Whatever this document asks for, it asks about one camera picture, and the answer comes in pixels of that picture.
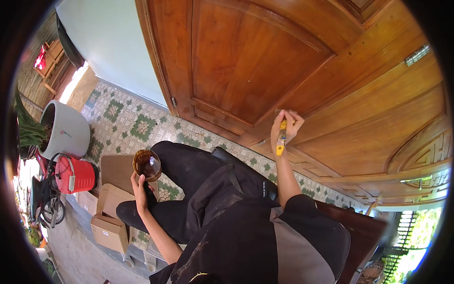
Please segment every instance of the black pants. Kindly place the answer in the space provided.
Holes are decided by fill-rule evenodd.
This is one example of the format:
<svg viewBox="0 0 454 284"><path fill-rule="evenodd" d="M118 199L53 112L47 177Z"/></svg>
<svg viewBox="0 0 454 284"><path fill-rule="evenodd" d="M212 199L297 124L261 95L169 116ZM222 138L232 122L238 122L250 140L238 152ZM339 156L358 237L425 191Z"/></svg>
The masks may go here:
<svg viewBox="0 0 454 284"><path fill-rule="evenodd" d="M145 186L148 209L177 243L187 244L191 238L185 230L188 201L203 182L226 163L207 151L169 141L156 143L151 150L158 154L163 173L183 189L185 197L183 200L157 202ZM120 203L117 216L127 225L148 233L137 213L135 201Z"/></svg>

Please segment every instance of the paintbrush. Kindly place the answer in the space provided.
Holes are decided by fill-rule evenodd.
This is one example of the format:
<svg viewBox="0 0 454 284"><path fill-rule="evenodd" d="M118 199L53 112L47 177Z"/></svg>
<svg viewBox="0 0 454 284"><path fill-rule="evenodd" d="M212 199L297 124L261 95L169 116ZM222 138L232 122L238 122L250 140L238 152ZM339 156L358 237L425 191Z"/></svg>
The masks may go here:
<svg viewBox="0 0 454 284"><path fill-rule="evenodd" d="M276 142L276 154L278 156L282 155L282 152L284 152L285 148L285 139L286 139L286 132L287 132L287 119L284 117L284 119L281 122L281 125L279 126L279 134L277 135L277 142Z"/></svg>

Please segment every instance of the red bucket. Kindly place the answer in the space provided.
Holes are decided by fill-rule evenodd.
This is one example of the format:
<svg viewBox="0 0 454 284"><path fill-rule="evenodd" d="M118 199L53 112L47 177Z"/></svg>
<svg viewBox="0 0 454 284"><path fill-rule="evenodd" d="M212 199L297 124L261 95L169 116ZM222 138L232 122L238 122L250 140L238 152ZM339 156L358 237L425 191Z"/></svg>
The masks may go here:
<svg viewBox="0 0 454 284"><path fill-rule="evenodd" d="M55 181L61 193L73 194L94 188L96 175L91 163L60 155L55 165Z"/></svg>

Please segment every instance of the door hinge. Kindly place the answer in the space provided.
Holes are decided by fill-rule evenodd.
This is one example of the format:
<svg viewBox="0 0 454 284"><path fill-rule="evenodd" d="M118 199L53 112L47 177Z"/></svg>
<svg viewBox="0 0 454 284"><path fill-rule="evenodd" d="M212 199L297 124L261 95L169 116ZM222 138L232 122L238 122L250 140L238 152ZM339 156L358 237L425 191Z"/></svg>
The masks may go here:
<svg viewBox="0 0 454 284"><path fill-rule="evenodd" d="M430 48L428 45L423 45L420 50L417 50L415 53L405 58L405 62L408 66L412 65L414 62L420 60L424 55L428 54Z"/></svg>

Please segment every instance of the wooden door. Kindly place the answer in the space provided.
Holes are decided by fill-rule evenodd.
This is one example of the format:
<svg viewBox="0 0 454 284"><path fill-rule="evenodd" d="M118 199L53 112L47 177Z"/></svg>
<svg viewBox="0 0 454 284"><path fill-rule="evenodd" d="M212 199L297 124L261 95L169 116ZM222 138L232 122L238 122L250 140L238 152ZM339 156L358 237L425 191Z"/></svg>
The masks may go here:
<svg viewBox="0 0 454 284"><path fill-rule="evenodd" d="M363 183L449 167L450 144L394 166L440 135L427 129L450 129L436 127L447 114L434 55L404 62L427 39L399 0L136 3L173 114L272 158L275 109L295 110L306 122L287 147L294 170L365 204L377 193Z"/></svg>

